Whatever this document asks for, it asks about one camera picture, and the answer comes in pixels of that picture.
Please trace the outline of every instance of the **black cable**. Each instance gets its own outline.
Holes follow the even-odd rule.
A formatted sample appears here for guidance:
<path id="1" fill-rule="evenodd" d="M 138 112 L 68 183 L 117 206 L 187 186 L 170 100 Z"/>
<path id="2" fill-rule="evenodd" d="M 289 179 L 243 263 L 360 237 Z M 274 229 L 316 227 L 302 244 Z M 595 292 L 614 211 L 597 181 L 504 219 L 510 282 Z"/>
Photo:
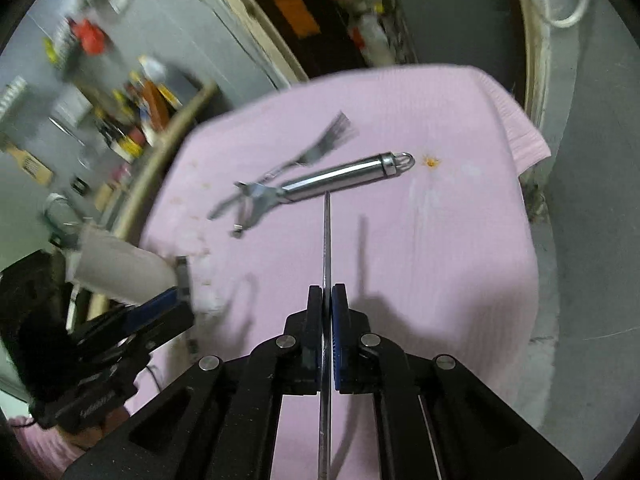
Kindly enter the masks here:
<path id="1" fill-rule="evenodd" d="M 29 422 L 25 424 L 9 424 L 12 428 L 30 428 L 36 423 L 36 419 L 32 418 Z"/>
<path id="2" fill-rule="evenodd" d="M 158 393 L 160 393 L 162 391 L 162 388 L 160 387 L 160 383 L 158 382 L 158 379 L 156 378 L 156 375 L 154 374 L 154 371 L 151 369 L 151 367 L 149 365 L 145 366 L 145 368 L 147 370 L 149 370 L 149 373 L 154 378 L 154 382 L 156 383 L 156 388 L 158 389 Z"/>

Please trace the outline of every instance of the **orange object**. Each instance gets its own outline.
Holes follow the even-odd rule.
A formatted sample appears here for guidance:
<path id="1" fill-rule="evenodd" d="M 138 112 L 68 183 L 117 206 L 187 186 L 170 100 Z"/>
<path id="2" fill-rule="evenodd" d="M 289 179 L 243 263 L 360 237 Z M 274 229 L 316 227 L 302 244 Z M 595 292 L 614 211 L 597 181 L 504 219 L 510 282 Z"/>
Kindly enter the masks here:
<path id="1" fill-rule="evenodd" d="M 69 20 L 69 24 L 76 38 L 80 40 L 82 49 L 89 56 L 98 56 L 98 54 L 104 52 L 105 36 L 100 27 L 87 19 L 82 20 L 80 23 Z"/>
<path id="2" fill-rule="evenodd" d="M 156 132 L 161 132 L 169 124 L 169 110 L 166 101 L 158 90 L 158 87 L 151 81 L 146 80 L 142 87 L 142 98 L 146 101 L 151 119 L 151 127 Z"/>
<path id="3" fill-rule="evenodd" d="M 273 0 L 300 39 L 320 34 L 320 26 L 303 0 Z"/>

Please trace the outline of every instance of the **silver screw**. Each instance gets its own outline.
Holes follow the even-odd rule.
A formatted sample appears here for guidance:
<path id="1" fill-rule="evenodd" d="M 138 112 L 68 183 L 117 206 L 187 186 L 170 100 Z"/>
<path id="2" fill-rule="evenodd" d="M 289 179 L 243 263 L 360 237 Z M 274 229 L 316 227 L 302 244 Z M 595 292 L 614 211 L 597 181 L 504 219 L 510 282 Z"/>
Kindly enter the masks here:
<path id="1" fill-rule="evenodd" d="M 295 344 L 296 338 L 292 335 L 281 335 L 276 339 L 276 345 L 278 345 L 279 348 L 291 348 Z"/>
<path id="2" fill-rule="evenodd" d="M 441 370 L 453 370 L 456 367 L 456 360 L 450 355 L 439 355 L 436 364 Z"/>
<path id="3" fill-rule="evenodd" d="M 360 342 L 368 347 L 378 346 L 380 344 L 380 336 L 378 334 L 365 334 L 360 338 Z"/>
<path id="4" fill-rule="evenodd" d="M 215 370 L 218 368 L 220 364 L 220 359 L 215 355 L 205 355 L 203 358 L 198 361 L 198 366 L 201 370 L 209 372 L 210 370 Z"/>

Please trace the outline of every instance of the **thin metal stick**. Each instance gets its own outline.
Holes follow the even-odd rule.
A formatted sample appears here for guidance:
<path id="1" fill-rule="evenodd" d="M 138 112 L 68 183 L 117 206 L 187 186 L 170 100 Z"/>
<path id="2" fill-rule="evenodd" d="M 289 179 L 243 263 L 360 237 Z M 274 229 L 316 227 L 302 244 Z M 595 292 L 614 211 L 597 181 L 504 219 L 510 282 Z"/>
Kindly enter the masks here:
<path id="1" fill-rule="evenodd" d="M 331 464 L 331 194 L 324 194 L 324 249 L 322 250 L 322 365 L 320 375 L 320 435 L 318 480 L 329 479 Z"/>

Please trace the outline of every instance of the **pink tablecloth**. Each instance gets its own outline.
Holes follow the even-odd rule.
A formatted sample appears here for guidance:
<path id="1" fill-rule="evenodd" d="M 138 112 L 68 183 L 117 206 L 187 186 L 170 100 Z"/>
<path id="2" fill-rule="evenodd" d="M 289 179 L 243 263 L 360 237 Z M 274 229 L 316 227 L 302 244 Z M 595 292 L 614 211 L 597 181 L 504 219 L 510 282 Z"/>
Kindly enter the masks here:
<path id="1" fill-rule="evenodd" d="M 142 247 L 188 254 L 198 338 L 224 360 L 279 335 L 322 280 L 322 198 L 281 206 L 242 240 L 233 213 L 206 215 L 319 136 L 338 111 L 359 136 L 318 168 L 410 152 L 403 176 L 332 196 L 334 282 L 372 330 L 424 357 L 450 352 L 509 398 L 538 309 L 538 275 L 517 175 L 548 148 L 511 97 L 472 68 L 351 72 L 274 94 L 203 124 L 181 149 Z M 423 158 L 439 160 L 435 167 Z M 305 173 L 292 172 L 286 178 Z M 377 477 L 367 396 L 334 395 L 334 472 Z M 318 397 L 287 397 L 272 478 L 316 478 Z"/>

